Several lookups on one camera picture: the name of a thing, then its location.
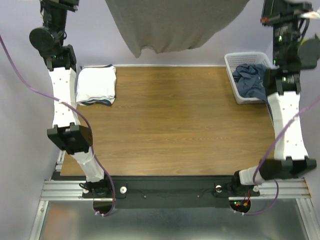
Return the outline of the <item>grey tank top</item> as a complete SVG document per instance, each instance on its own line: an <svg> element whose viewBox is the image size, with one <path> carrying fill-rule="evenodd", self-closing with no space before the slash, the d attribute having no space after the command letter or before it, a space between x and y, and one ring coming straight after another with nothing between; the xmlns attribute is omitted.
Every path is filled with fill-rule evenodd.
<svg viewBox="0 0 320 240"><path fill-rule="evenodd" d="M227 27L246 0L108 0L108 9L127 47L139 58L200 48Z"/></svg>

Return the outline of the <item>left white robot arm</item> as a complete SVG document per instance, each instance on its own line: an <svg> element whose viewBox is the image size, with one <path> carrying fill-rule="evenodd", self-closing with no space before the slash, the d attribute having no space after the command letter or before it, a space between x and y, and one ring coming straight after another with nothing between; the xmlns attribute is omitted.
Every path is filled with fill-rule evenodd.
<svg viewBox="0 0 320 240"><path fill-rule="evenodd" d="M67 13L76 12L78 6L77 0L40 1L42 26L30 32L29 41L43 58L53 88L54 117L48 138L81 167L86 181L80 187L85 194L114 198L114 183L94 153L92 129L81 125L82 114L76 109L77 59L73 46L64 41Z"/></svg>

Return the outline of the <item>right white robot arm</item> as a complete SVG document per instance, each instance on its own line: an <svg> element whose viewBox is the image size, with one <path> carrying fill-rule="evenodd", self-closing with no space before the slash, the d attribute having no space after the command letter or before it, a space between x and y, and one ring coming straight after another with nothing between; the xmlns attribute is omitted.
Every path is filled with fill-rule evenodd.
<svg viewBox="0 0 320 240"><path fill-rule="evenodd" d="M266 70L263 85L272 114L275 140L270 150L274 157L264 156L257 166L236 171L229 185L235 195L266 181L297 178L317 166L305 148L299 103L300 74L315 69L320 58L319 37L305 37L310 20L319 16L308 1L263 3L261 24L273 29L273 67Z"/></svg>

